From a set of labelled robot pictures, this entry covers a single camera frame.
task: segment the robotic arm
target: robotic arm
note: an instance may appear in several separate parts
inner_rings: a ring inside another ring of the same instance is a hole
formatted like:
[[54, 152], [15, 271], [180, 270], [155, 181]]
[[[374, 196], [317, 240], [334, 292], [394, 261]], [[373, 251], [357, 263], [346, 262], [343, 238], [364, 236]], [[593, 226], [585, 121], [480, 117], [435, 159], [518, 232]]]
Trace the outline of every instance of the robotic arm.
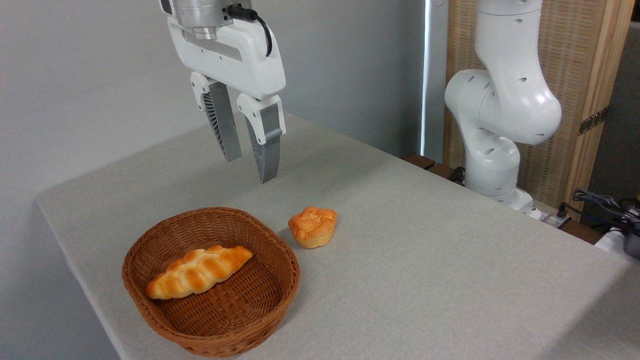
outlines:
[[194, 70], [191, 86], [227, 161], [242, 156], [227, 86], [240, 90], [260, 180], [278, 174], [280, 135], [286, 132], [285, 84], [273, 33], [251, 10], [250, 0], [160, 0], [183, 64]]
[[525, 214], [531, 196], [516, 187], [520, 153], [560, 125], [561, 107], [540, 69], [542, 0], [478, 0], [476, 53], [484, 70], [451, 78], [445, 102], [462, 133], [466, 187]]

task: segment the wicker basket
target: wicker basket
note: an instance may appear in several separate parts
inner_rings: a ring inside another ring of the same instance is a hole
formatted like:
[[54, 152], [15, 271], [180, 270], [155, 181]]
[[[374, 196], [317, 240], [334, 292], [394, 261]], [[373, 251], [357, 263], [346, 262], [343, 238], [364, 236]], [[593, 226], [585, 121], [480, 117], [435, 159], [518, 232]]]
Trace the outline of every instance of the wicker basket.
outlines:
[[[151, 300], [145, 286], [193, 249], [242, 245], [253, 257], [228, 280], [182, 299]], [[202, 208], [161, 221], [131, 247], [122, 266], [125, 288], [149, 326], [187, 351], [227, 357], [273, 334], [300, 283], [291, 248], [244, 211]]]

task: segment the orange bread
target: orange bread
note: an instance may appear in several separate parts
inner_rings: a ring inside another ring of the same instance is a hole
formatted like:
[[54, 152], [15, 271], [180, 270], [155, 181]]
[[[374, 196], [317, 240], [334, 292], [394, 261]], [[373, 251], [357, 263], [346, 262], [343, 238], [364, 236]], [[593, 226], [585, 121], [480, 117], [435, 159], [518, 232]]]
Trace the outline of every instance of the orange bread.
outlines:
[[217, 282], [227, 280], [252, 256], [242, 246], [225, 249], [214, 245], [209, 250], [189, 251], [156, 276], [145, 288], [145, 294], [151, 299], [166, 300], [205, 292]]
[[302, 247], [311, 249], [331, 241], [336, 221], [338, 214], [334, 210], [309, 206], [289, 220], [289, 229]]

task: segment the table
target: table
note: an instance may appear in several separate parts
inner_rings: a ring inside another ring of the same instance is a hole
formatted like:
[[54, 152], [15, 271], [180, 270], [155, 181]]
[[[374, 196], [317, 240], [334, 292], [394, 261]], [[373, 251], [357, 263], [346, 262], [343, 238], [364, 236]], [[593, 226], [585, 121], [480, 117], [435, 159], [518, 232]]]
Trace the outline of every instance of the table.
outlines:
[[[286, 115], [278, 177], [260, 185], [203, 127], [46, 191], [37, 203], [122, 359], [201, 359], [157, 335], [125, 291], [131, 245], [160, 220], [243, 209], [294, 250], [298, 294], [238, 359], [637, 359], [640, 271], [405, 161]], [[287, 228], [340, 216], [327, 246]]]

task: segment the cable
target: cable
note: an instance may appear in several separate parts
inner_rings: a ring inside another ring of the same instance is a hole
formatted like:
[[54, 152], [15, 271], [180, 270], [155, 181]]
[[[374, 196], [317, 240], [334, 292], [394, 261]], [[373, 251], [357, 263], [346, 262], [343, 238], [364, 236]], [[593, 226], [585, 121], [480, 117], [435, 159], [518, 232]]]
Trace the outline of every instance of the cable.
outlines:
[[582, 216], [584, 216], [584, 217], [586, 217], [586, 218], [588, 218], [588, 219], [590, 219], [592, 221], [599, 222], [599, 223], [605, 224], [605, 225], [609, 225], [611, 227], [617, 227], [619, 229], [622, 229], [622, 230], [625, 230], [625, 231], [630, 231], [630, 232], [632, 232], [634, 234], [637, 234], [637, 229], [635, 227], [633, 227], [633, 226], [628, 226], [626, 222], [622, 222], [622, 221], [621, 222], [613, 222], [613, 221], [610, 221], [610, 220], [593, 217], [593, 216], [591, 216], [591, 215], [589, 215], [589, 214], [587, 214], [587, 213], [585, 213], [583, 211], [580, 211], [580, 210], [574, 208], [573, 206], [567, 204], [566, 202], [562, 202], [561, 203], [561, 207], [569, 208], [572, 211], [575, 211], [576, 213], [578, 213], [578, 214], [580, 214], [580, 215], [582, 215]]
[[253, 9], [246, 9], [240, 6], [240, 4], [230, 5], [227, 8], [227, 14], [234, 19], [240, 19], [245, 21], [257, 21], [262, 25], [264, 29], [264, 36], [267, 39], [267, 57], [271, 55], [271, 50], [273, 50], [273, 40], [271, 39], [271, 32], [269, 31], [269, 27], [266, 22], [262, 20], [261, 17], [258, 16], [258, 13]]
[[258, 20], [258, 22], [260, 23], [260, 25], [262, 25], [262, 28], [264, 29], [264, 36], [266, 36], [267, 38], [267, 57], [269, 57], [269, 55], [271, 55], [271, 50], [273, 49], [271, 32], [269, 31], [269, 27], [267, 26], [267, 23], [264, 22], [264, 20], [262, 20], [262, 18], [259, 17], [258, 14], [255, 14], [255, 19]]

